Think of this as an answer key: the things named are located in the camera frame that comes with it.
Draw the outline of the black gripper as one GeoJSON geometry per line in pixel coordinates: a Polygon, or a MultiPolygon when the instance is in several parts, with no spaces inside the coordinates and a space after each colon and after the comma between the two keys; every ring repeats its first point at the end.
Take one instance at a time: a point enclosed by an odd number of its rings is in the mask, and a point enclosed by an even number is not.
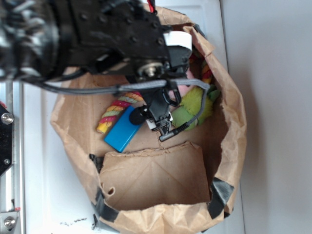
{"type": "MultiPolygon", "coordinates": [[[[152,62],[139,68],[138,74],[127,75],[130,83],[140,83],[154,79],[180,78],[186,76],[189,58],[192,53],[192,36],[182,31],[171,31],[164,34],[164,41],[169,51],[169,60],[162,65],[152,62]]],[[[130,122],[140,125],[151,119],[156,125],[152,130],[159,130],[162,136],[171,131],[170,107],[178,106],[181,95],[178,88],[157,88],[144,90],[142,94],[145,105],[135,108],[130,114],[130,122]]]]}

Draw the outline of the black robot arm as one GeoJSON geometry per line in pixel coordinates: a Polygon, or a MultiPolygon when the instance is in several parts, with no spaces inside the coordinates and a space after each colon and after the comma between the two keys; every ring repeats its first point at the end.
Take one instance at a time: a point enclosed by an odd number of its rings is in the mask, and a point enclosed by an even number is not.
{"type": "Polygon", "coordinates": [[[133,124],[152,119],[161,140],[191,125],[171,129],[169,109],[181,102],[192,47],[160,22],[156,9],[139,0],[3,0],[0,3],[0,79],[26,82],[67,95],[124,93],[127,88],[64,89],[52,86],[92,75],[124,75],[146,105],[133,124]]]}

